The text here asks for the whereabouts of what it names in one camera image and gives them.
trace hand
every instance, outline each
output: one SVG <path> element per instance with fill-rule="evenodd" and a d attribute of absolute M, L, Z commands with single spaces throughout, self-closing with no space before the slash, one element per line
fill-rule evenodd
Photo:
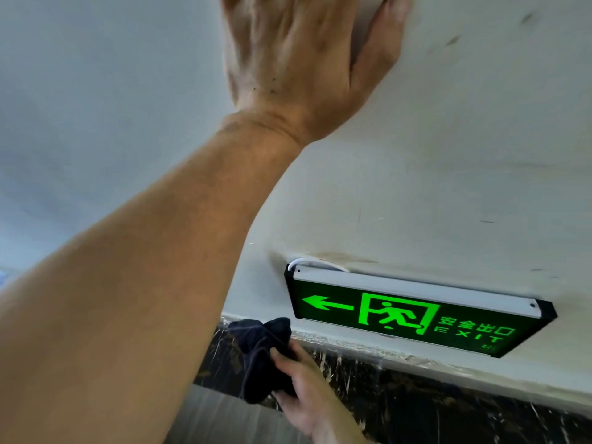
<path fill-rule="evenodd" d="M 296 341 L 290 340 L 289 346 L 298 361 L 271 349 L 273 362 L 280 371 L 292 377 L 298 396 L 294 398 L 284 391 L 274 393 L 286 418 L 318 444 L 366 444 L 358 424 L 335 396 L 315 361 Z"/>
<path fill-rule="evenodd" d="M 356 113 L 397 62 L 413 0 L 384 0 L 351 61 L 359 0 L 222 0 L 234 105 L 300 146 Z"/>

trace exit sign frame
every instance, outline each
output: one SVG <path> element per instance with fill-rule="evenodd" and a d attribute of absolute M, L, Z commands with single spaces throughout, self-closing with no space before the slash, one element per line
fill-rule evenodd
<path fill-rule="evenodd" d="M 284 272 L 298 319 L 501 358 L 557 318 L 537 298 L 295 266 Z"/>

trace exit sign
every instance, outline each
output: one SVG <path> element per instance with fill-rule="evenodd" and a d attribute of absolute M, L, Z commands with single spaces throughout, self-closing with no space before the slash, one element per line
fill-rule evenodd
<path fill-rule="evenodd" d="M 286 268 L 285 279 L 296 318 L 496 358 L 557 318 L 535 298 L 307 266 Z"/>

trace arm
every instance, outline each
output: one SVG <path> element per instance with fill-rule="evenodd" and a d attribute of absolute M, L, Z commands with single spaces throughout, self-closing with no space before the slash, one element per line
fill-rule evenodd
<path fill-rule="evenodd" d="M 195 376 L 259 208 L 396 61 L 409 3 L 222 0 L 238 112 L 184 163 L 0 297 L 0 442 L 160 443 Z"/>
<path fill-rule="evenodd" d="M 319 367 L 294 340 L 290 348 L 298 361 L 271 350 L 276 367 L 292 377 L 298 398 L 280 391 L 274 396 L 286 418 L 314 444 L 368 444 L 351 413 L 339 401 Z"/>

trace white cable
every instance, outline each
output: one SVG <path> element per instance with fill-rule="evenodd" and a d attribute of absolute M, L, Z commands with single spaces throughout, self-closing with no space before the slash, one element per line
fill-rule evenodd
<path fill-rule="evenodd" d="M 350 272 L 349 269 L 345 268 L 344 266 L 332 263 L 327 260 L 317 259 L 316 257 L 300 257 L 299 259 L 290 262 L 288 265 L 288 271 L 292 271 L 294 266 L 298 265 L 299 263 L 317 263 L 319 265 L 328 266 L 329 268 L 337 269 L 339 271 Z"/>

